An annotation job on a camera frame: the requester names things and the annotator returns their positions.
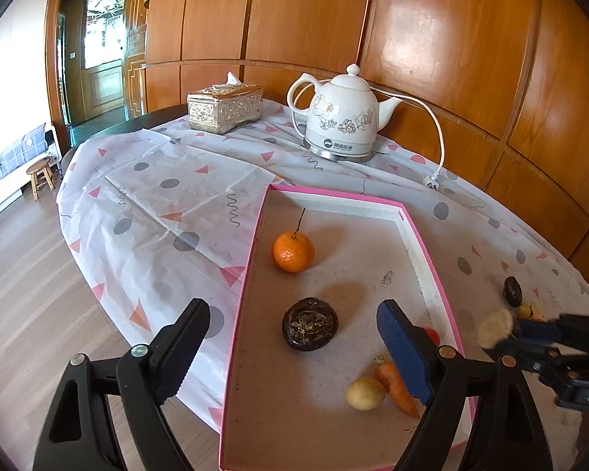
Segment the small yellow-green fruit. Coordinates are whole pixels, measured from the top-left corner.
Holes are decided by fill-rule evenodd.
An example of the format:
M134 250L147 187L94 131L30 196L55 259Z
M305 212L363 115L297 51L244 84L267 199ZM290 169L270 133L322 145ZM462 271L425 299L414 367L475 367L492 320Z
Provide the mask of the small yellow-green fruit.
M543 313L535 303L521 303L516 309L519 320L544 321Z

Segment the red tomato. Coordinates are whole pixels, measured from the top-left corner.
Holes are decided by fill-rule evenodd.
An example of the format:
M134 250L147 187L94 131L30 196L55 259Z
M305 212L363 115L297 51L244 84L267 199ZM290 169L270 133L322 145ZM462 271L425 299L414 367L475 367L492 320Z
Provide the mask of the red tomato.
M431 338L431 340L434 342L434 345L437 345L437 347L439 347L441 345L441 336L439 336L439 334L437 333L437 330L434 330L433 327L423 327L423 329L426 331L426 334L428 334L429 337Z

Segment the dark brown oblong fruit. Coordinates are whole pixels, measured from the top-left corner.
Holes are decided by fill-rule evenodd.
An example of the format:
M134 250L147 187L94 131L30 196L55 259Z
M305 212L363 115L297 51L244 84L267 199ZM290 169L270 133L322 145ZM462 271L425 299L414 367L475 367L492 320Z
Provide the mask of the dark brown oblong fruit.
M502 297L507 304L517 309L523 302L523 295L520 284L514 276L508 276L503 282Z

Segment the small orange carrot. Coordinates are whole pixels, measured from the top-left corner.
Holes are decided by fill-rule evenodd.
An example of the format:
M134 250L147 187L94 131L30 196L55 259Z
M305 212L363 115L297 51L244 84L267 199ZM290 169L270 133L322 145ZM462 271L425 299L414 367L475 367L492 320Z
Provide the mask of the small orange carrot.
M408 392L396 365L390 360L386 360L382 355L375 357L373 362L375 379L384 386L387 396L393 401L393 404L408 417L419 419L417 404L411 393Z

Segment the tan small round fruit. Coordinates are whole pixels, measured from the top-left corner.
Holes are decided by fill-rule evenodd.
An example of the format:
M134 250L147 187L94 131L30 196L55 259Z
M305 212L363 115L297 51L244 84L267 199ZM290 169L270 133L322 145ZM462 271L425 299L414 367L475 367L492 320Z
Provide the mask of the tan small round fruit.
M347 387L344 397L357 411L372 411L383 403L386 390L373 378L359 378Z

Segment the round dark brown fruit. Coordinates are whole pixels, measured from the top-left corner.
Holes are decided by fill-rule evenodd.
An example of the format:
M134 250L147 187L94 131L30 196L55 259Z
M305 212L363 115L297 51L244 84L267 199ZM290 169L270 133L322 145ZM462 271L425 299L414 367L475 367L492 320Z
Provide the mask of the round dark brown fruit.
M339 318L335 309L318 298L304 298L290 306L282 319L282 334L291 349L313 352L336 335Z

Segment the orange tangerine with stem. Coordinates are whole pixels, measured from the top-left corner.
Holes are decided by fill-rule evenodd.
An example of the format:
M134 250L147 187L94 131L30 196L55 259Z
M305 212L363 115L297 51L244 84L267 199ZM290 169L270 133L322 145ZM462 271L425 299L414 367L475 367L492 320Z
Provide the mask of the orange tangerine with stem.
M272 258L278 268L288 273L301 273L313 265L316 250L313 242L301 232L305 208L299 217L296 228L275 238L272 245Z

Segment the patterned white tablecloth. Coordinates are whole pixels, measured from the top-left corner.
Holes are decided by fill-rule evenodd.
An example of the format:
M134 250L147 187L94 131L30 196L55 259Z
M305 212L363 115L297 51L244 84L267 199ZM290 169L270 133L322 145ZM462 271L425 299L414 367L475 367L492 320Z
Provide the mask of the patterned white tablecloth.
M192 299L210 324L176 396L221 436L230 353L256 225L268 188L346 192L402 204L430 254L462 346L481 358L477 326L502 309L514 276L545 319L589 316L589 284L558 250L456 174L385 137L364 163L303 149L284 105L224 135L187 120L84 142L58 194L62 234L109 317L151 343Z

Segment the pink shallow tray box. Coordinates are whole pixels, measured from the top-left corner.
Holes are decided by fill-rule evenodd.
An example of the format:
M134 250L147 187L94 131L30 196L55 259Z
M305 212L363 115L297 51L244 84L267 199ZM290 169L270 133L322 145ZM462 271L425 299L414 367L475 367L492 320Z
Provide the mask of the pink shallow tray box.
M298 224L314 244L313 265L275 265L274 240ZM339 318L313 352L291 349L285 312L314 297ZM369 196L294 186L268 188L245 273L221 427L224 470L389 470L417 426L390 400L352 408L344 393L386 351L377 308L396 301L411 322L462 346L452 308L407 209Z

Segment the small wooden stool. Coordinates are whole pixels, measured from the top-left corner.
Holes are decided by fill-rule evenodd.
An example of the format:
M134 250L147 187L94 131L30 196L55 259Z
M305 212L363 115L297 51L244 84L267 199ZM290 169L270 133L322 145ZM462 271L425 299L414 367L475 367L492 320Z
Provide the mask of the small wooden stool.
M37 162L32 163L27 167L26 174L29 176L31 192L35 201L39 200L41 181L44 181L49 189L55 189L51 159L49 157L39 159Z

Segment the blue plaid sofa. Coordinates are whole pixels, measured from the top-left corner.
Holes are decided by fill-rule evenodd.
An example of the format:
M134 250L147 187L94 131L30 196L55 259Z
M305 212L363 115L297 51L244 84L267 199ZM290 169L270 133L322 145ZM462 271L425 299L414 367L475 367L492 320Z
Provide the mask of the blue plaid sofa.
M0 213L23 195L24 186L30 183L27 169L42 159L47 159L50 167L61 159L56 129L50 122L37 126L0 153Z

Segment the white ceramic electric kettle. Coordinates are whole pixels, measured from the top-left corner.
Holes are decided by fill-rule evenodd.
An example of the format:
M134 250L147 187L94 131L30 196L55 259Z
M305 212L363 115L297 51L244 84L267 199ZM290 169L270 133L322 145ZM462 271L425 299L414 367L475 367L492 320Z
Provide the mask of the white ceramic electric kettle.
M314 87L314 97L307 108L298 108L293 101L302 84ZM306 129L301 134L303 146L334 161L369 159L378 133L400 103L397 97L380 102L359 75L356 64L349 65L344 75L336 75L325 83L303 73L287 93L289 108L306 119Z

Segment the ornate cream tissue box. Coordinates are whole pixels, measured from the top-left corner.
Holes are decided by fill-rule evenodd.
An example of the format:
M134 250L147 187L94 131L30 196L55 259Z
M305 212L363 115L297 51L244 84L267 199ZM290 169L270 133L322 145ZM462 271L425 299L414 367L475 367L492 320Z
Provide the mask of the ornate cream tissue box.
M188 122L196 130L222 135L241 124L260 120L262 115L263 89L241 82L230 71L224 83L187 96Z

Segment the wooden door with window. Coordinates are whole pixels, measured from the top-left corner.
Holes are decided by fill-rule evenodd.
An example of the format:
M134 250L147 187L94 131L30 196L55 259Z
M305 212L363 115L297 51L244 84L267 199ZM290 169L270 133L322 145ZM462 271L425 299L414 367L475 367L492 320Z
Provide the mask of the wooden door with window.
M48 0L45 75L60 151L146 113L149 1Z

